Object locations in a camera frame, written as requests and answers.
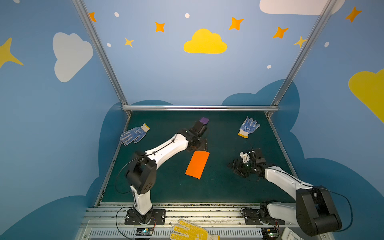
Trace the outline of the blue dotted glove left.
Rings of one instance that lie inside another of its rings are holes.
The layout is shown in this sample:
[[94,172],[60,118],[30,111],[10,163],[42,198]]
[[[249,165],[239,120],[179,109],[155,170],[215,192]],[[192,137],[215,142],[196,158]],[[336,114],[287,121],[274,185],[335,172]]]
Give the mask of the blue dotted glove left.
[[123,132],[120,137],[120,143],[124,146],[127,146],[131,143],[137,144],[146,136],[150,129],[151,128],[144,123],[140,127],[135,127],[126,132]]

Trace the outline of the orange square paper sheet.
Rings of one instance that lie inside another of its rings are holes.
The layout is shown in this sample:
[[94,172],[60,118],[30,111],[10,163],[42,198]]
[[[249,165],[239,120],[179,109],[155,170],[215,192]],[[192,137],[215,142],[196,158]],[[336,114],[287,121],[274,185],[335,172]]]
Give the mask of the orange square paper sheet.
[[201,179],[210,153],[207,151],[195,151],[187,167],[185,175]]

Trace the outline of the blue dotted glove right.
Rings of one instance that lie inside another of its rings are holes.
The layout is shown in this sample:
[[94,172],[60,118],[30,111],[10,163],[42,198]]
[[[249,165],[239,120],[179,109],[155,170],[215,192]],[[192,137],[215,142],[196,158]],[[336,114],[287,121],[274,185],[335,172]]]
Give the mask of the blue dotted glove right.
[[258,121],[254,120],[253,118],[247,117],[240,126],[238,135],[242,138],[247,139],[249,135],[252,134],[260,126],[261,125],[258,123]]

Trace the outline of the right green circuit board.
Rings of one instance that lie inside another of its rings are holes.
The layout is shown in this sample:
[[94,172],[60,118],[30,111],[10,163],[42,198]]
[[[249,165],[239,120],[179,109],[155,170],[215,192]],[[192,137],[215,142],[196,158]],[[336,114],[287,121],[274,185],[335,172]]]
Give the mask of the right green circuit board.
[[279,231],[276,229],[262,229],[262,240],[277,240]]

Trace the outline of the aluminium front rail base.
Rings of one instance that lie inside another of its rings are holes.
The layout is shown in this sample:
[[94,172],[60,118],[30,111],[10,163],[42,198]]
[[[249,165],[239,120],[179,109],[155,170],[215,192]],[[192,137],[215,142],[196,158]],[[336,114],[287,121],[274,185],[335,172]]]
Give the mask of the aluminium front rail base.
[[[276,229],[281,237],[290,228],[303,240],[309,237],[297,225],[246,225],[241,208],[259,209],[259,204],[248,203],[154,203],[154,209],[165,209],[164,225],[126,226],[127,211],[133,203],[102,202],[88,208],[76,235],[77,240],[167,240],[179,219],[184,219],[219,235],[222,240],[260,240],[262,229]],[[137,228],[153,229],[152,236],[135,236]]]

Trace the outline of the left green circuit board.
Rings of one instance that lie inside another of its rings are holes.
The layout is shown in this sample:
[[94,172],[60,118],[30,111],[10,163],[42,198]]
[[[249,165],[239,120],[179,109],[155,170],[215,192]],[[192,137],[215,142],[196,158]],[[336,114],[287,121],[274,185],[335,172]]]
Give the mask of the left green circuit board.
[[135,236],[152,236],[154,230],[148,228],[137,228]]

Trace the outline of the horizontal aluminium frame rail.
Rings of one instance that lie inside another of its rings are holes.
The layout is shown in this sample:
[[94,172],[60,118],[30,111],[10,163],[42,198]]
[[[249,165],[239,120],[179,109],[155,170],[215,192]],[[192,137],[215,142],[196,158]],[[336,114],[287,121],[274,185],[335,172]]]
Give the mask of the horizontal aluminium frame rail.
[[278,106],[166,106],[166,105],[122,105],[124,111],[256,111],[277,112]]

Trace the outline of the blue dotted glove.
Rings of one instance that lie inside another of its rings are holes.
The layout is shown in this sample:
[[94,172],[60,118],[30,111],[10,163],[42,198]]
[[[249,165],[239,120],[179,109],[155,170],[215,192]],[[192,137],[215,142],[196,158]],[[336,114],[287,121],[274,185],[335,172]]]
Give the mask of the blue dotted glove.
[[126,132],[123,132],[120,137],[120,143],[124,146],[127,146],[131,143],[137,144],[146,136],[150,129],[151,128],[144,123],[140,127],[135,127]]
[[254,120],[253,118],[247,117],[240,126],[238,135],[242,138],[247,139],[249,135],[252,134],[260,126],[261,125],[258,123],[258,121]]

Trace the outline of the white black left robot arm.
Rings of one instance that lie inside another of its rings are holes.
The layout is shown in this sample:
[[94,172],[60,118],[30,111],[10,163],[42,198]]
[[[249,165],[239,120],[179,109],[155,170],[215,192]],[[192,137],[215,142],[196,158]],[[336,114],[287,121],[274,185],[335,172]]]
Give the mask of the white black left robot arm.
[[181,129],[171,139],[146,152],[136,152],[137,157],[128,164],[126,178],[134,193],[134,216],[137,223],[148,225],[154,217],[150,190],[156,182],[157,169],[177,153],[189,150],[205,153],[207,140],[202,135],[207,130],[207,118],[201,118],[187,130]]

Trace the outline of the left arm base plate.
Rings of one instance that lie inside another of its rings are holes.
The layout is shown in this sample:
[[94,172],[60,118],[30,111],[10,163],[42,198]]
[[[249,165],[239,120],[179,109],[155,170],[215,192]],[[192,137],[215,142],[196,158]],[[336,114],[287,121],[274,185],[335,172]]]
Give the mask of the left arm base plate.
[[129,209],[127,211],[125,222],[126,226],[138,226],[138,225],[164,225],[166,218],[165,209],[150,210],[145,215],[139,214],[136,209]]

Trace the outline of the white object bottom right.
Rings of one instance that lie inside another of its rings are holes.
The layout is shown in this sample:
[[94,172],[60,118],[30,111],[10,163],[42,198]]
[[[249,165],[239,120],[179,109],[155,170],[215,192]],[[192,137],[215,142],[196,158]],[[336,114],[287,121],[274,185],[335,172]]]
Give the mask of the white object bottom right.
[[285,228],[281,235],[281,240],[303,240],[303,238],[301,238],[290,228]]

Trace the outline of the left aluminium frame post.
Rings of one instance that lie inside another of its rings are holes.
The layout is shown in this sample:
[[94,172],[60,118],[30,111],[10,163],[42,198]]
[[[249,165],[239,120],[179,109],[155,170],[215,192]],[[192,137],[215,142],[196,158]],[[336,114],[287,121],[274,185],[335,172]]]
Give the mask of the left aluminium frame post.
[[98,56],[106,70],[106,73],[115,89],[115,92],[122,104],[122,107],[127,106],[128,102],[126,99],[126,96],[123,93],[122,87],[119,83],[119,80],[113,70],[113,67],[108,59],[107,53],[102,45],[102,42],[100,40],[100,37],[97,34],[96,28],[93,24],[93,21],[91,20],[91,17],[89,15],[89,12],[87,10],[87,7],[84,3],[84,1],[81,0],[73,0],[73,4],[83,22],[83,25],[85,29],[87,30],[87,33],[93,43],[93,46],[98,53]]

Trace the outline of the green circuit board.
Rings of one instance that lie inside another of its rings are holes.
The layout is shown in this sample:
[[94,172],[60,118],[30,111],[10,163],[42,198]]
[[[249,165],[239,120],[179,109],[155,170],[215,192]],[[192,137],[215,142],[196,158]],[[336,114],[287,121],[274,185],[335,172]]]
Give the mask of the green circuit board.
[[148,228],[137,228],[135,236],[152,236],[154,230]]
[[277,240],[279,231],[276,229],[262,229],[262,240]]

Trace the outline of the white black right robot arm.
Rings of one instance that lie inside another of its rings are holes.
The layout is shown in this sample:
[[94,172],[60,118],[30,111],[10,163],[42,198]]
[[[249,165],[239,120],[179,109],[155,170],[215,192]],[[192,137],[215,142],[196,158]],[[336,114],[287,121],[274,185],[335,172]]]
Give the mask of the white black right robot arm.
[[239,158],[228,164],[228,168],[244,179],[255,174],[295,200],[291,204],[269,201],[262,203],[259,210],[243,208],[245,219],[249,222],[273,226],[291,223],[310,237],[342,230],[342,220],[330,191],[323,186],[301,181],[281,167],[267,164],[261,149],[241,152]]

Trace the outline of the purple pink toy spatula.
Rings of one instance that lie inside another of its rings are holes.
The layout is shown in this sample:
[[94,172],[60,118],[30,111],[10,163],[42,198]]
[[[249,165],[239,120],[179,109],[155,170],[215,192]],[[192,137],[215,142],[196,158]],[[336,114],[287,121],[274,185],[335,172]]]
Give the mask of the purple pink toy spatula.
[[205,118],[205,117],[202,117],[200,118],[199,122],[202,123],[203,125],[207,125],[209,123],[209,119],[208,118]]

